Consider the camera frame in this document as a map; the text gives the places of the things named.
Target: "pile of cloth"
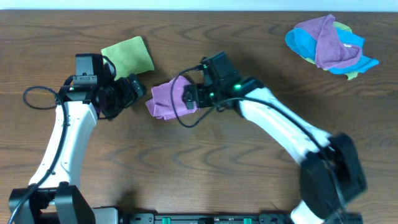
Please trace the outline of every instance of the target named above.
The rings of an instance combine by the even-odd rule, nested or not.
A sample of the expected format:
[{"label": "pile of cloth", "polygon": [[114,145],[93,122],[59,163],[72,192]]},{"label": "pile of cloth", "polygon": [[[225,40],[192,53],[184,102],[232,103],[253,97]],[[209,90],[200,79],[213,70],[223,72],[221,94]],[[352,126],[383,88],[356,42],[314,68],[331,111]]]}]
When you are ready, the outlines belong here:
[{"label": "pile of cloth", "polygon": [[327,15],[300,22],[285,37],[286,44],[306,61],[348,80],[379,64],[363,55],[365,39]]}]

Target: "wooden table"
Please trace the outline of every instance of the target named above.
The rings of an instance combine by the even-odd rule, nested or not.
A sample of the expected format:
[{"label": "wooden table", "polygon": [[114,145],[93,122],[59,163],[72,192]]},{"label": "wooden table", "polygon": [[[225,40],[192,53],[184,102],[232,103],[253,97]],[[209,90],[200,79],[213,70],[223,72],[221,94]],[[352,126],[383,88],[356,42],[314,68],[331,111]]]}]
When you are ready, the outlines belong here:
[{"label": "wooden table", "polygon": [[[22,92],[58,90],[75,54],[143,36],[155,64],[139,75],[152,87],[225,50],[242,74],[261,79],[299,116],[355,141],[369,190],[349,205],[366,223],[398,222],[397,14],[334,13],[366,38],[380,65],[352,81],[307,63],[285,34],[325,12],[2,11],[0,13],[0,222],[8,197],[26,187],[52,133],[55,112],[32,110]],[[153,118],[144,102],[91,134],[81,191],[92,207],[158,212],[291,210],[300,200],[298,166],[255,124],[233,111],[194,129]],[[184,117],[192,122],[205,110]]]}]

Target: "green cloth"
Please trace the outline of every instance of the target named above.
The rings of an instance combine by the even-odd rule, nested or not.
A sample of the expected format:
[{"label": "green cloth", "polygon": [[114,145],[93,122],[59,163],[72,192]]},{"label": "green cloth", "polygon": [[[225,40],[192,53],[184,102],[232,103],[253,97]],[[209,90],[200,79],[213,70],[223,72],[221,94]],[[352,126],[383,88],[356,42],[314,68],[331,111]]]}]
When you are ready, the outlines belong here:
[{"label": "green cloth", "polygon": [[[340,28],[342,30],[348,31],[348,32],[353,32],[353,30],[351,30],[351,28],[349,26],[347,26],[346,24],[342,24],[340,22],[334,22],[333,26]],[[303,59],[310,62],[311,64],[315,65],[315,62],[312,59],[310,59],[310,58],[303,58]],[[346,75],[348,77],[348,80],[352,80],[353,78],[358,76],[358,73],[359,72],[357,72],[357,71],[353,71],[353,72],[344,73],[344,75]]]},{"label": "green cloth", "polygon": [[142,37],[134,37],[101,50],[116,67],[115,80],[128,77],[130,73],[155,70]]}]

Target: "purple towel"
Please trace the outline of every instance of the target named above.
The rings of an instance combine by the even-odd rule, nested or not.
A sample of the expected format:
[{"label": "purple towel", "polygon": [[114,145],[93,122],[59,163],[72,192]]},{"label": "purple towel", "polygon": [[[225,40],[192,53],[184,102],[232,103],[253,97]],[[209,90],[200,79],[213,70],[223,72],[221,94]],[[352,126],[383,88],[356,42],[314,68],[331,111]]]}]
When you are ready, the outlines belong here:
[{"label": "purple towel", "polygon": [[[148,107],[150,115],[157,119],[164,118],[165,120],[175,118],[173,111],[172,101],[170,98],[170,89],[174,78],[168,83],[161,84],[160,86],[152,87],[152,99],[148,100],[145,104]],[[179,76],[174,84],[173,99],[175,110],[178,116],[183,116],[195,112],[198,108],[195,107],[192,110],[188,110],[185,103],[182,101],[182,94],[184,93],[184,86],[189,85],[190,82]]]},{"label": "purple towel", "polygon": [[294,27],[307,31],[318,41],[315,53],[318,68],[346,68],[357,64],[362,56],[361,47],[340,42],[333,27],[334,21],[335,17],[328,15],[301,22]]}]

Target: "folded purple cloth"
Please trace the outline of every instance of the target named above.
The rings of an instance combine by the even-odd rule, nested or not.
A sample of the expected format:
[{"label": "folded purple cloth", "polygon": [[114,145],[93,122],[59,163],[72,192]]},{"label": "folded purple cloth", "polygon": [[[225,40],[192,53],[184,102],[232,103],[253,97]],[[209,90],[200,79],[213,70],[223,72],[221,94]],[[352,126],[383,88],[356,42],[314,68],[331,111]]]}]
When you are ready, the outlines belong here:
[{"label": "folded purple cloth", "polygon": [[362,48],[340,42],[332,15],[301,22],[294,28],[301,28],[317,40],[315,64],[318,68],[346,68],[358,63]]},{"label": "folded purple cloth", "polygon": [[[168,83],[164,83],[160,86],[155,86],[150,89],[152,92],[152,99],[148,100],[145,104],[148,107],[150,115],[156,117],[157,119],[164,118],[165,120],[168,120],[175,118],[172,101],[170,98],[170,89],[172,87],[173,80],[174,79]],[[182,101],[184,86],[189,84],[190,82],[182,76],[179,76],[177,81],[175,81],[173,88],[173,100],[178,116],[193,113],[198,109],[195,107],[192,110],[188,110],[185,106],[185,103]]]}]

